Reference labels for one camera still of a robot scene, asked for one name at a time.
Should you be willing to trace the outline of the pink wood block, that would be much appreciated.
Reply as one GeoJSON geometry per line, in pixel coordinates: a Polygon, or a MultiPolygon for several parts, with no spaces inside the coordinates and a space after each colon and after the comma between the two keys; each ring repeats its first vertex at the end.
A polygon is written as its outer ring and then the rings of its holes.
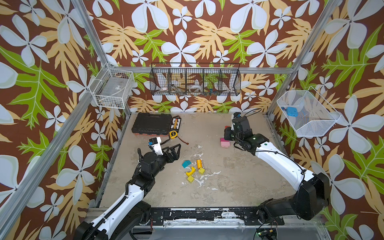
{"type": "Polygon", "coordinates": [[[221,147],[222,148],[229,148],[231,146],[230,141],[221,141],[221,147]]]}

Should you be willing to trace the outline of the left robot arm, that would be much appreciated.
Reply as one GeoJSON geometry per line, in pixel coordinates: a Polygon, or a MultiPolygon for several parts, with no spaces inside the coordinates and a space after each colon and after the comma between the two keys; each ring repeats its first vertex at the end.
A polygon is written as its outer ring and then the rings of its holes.
{"type": "Polygon", "coordinates": [[[150,222],[151,205],[143,201],[156,183],[155,177],[166,164],[180,158],[181,144],[142,154],[133,177],[126,183],[125,192],[99,217],[81,223],[74,240],[121,240],[140,223],[150,222]]]}

